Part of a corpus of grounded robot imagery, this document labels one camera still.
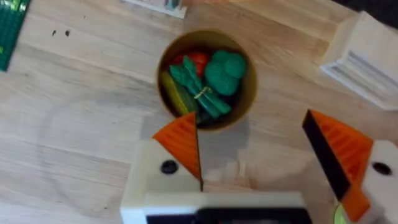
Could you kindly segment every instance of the white object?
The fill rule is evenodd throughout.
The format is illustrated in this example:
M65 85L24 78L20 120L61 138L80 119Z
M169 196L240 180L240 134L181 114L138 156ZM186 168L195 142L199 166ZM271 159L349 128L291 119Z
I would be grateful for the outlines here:
M142 7L146 7L148 9L152 9L154 11L166 13L170 16L175 16L180 19L185 17L187 13L187 1L188 0L180 0L180 4L173 10L168 10L165 7L165 0L125 0L126 2L130 2L133 4L137 4Z
M164 161L178 161L155 139L142 141L120 208L124 224L147 224L148 216L193 215L201 208L303 208L297 192L203 193L201 183L181 164L172 175L160 171Z
M366 12L338 25L321 70L384 110L398 110L398 35Z
M381 163L391 170L391 175L379 173L375 163ZM377 140L362 182L362 191L371 208L355 224L398 224L398 148L390 141ZM350 222L343 212L347 223Z

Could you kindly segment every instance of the toy broccoli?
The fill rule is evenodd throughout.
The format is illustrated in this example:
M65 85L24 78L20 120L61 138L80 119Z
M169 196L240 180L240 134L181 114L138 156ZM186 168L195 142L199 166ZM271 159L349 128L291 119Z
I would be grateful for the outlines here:
M231 96L238 90L246 67L246 61L240 54L219 50L206 65L207 84L217 93Z

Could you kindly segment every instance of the green book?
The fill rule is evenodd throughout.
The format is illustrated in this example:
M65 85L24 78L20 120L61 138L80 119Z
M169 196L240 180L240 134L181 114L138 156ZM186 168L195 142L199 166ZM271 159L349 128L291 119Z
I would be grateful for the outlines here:
M30 0L0 0L0 70L6 71Z

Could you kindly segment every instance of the toy cucumber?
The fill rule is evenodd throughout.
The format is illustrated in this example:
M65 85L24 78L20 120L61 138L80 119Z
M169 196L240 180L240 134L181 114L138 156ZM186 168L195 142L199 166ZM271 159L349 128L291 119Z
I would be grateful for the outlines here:
M165 88L167 97L179 115L198 111L198 105L183 86L176 83L168 72L160 74L160 80Z

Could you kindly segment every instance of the cup rim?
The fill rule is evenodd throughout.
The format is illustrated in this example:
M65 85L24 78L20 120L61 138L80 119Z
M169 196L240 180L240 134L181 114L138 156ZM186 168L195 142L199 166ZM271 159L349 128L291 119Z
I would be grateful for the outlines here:
M182 37L185 37L186 35L190 35L196 32L214 32L217 34L221 34L221 35L225 35L227 36L229 39L231 39L233 42L235 42L245 53L246 57L249 59L249 63L252 64L253 68L255 69L255 65L253 62L252 57L250 56L250 54L245 50L245 48L232 36L232 35L228 35L226 32L222 31L221 29L215 29L215 28L202 28L202 29L195 29L195 30L190 30L187 32L184 32L182 34L179 34L178 36L176 36L176 38L174 38L173 41L171 41L171 43L169 43L169 45L164 49L162 56L160 57L158 64L157 64L157 68L156 68L156 89L157 89L157 94L160 98L160 101L162 102L163 107L166 109L166 111L175 119L177 119L177 117L171 112L170 108L166 105L164 99L162 98L162 93L160 92L160 73L161 73L161 67L162 67L162 62L163 59L165 57L165 54L170 50L170 48L172 46L174 46L174 44L179 41ZM253 100L252 103L246 108L245 112L239 116L237 119L233 120L232 122L230 122L229 124L226 124L224 126L220 126L218 128L214 128L214 129L207 129L207 128L197 128L197 130L199 131L203 131L203 132L221 132L233 125L235 125L236 123L238 123L239 121L241 121L245 116L247 116L247 113L251 110L254 102L257 99L257 92L258 92L258 77L257 77L257 72L254 72L254 78L255 78L255 84L256 84L256 90L254 92L254 96L253 96Z

